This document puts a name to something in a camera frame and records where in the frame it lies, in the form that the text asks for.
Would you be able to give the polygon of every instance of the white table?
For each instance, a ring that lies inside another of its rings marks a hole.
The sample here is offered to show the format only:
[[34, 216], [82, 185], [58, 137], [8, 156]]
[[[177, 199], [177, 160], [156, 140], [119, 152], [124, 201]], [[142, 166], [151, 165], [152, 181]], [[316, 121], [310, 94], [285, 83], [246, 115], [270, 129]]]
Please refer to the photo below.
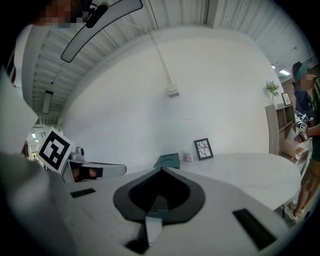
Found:
[[271, 210], [290, 200], [301, 181], [296, 165], [267, 153], [235, 153], [202, 161], [180, 161], [180, 169], [232, 184]]

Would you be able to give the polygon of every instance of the picture frame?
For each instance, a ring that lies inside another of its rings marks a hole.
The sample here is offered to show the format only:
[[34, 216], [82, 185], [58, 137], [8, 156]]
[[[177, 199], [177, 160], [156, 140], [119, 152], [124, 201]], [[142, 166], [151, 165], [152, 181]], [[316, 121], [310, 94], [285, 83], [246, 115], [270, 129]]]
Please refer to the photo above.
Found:
[[289, 93], [284, 92], [284, 93], [281, 93], [281, 95], [282, 95], [283, 102], [284, 102], [285, 106], [288, 106], [288, 105], [292, 104], [290, 96], [289, 96]]
[[208, 138], [195, 140], [194, 145], [199, 161], [214, 157]]

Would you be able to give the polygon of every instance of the black slot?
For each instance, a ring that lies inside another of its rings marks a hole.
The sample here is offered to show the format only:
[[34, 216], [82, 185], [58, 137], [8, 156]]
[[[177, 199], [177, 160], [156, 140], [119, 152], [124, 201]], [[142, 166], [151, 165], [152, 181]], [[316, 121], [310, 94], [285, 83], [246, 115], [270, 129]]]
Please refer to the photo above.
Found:
[[277, 240], [247, 209], [236, 210], [233, 215], [259, 250]]
[[73, 198], [83, 197], [85, 195], [89, 195], [91, 193], [96, 192], [93, 188], [87, 188], [79, 191], [70, 192]]

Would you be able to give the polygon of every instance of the white wall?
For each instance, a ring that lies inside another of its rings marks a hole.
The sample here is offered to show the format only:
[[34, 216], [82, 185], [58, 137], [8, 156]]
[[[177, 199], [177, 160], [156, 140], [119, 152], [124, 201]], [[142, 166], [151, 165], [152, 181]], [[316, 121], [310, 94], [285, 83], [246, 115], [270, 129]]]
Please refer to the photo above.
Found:
[[180, 96], [168, 97], [148, 36], [118, 49], [82, 80], [63, 111], [64, 135], [84, 148], [86, 160], [133, 172], [163, 154], [196, 153], [193, 141], [207, 137], [214, 155], [267, 153], [265, 80], [283, 89], [256, 44], [240, 32], [206, 27], [154, 36]]

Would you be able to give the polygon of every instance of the black vent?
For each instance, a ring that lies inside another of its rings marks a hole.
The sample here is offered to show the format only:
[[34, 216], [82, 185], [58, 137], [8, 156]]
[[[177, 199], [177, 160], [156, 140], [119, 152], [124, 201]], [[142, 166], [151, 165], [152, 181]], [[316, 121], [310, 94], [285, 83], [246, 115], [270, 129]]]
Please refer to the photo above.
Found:
[[189, 221], [206, 200], [201, 186], [163, 167], [118, 188], [113, 202], [125, 219], [144, 223], [158, 196], [165, 199], [168, 209], [163, 225]]
[[146, 213], [157, 196], [165, 198], [169, 211], [182, 205], [190, 195], [188, 186], [164, 170], [147, 178], [129, 192], [130, 200]]

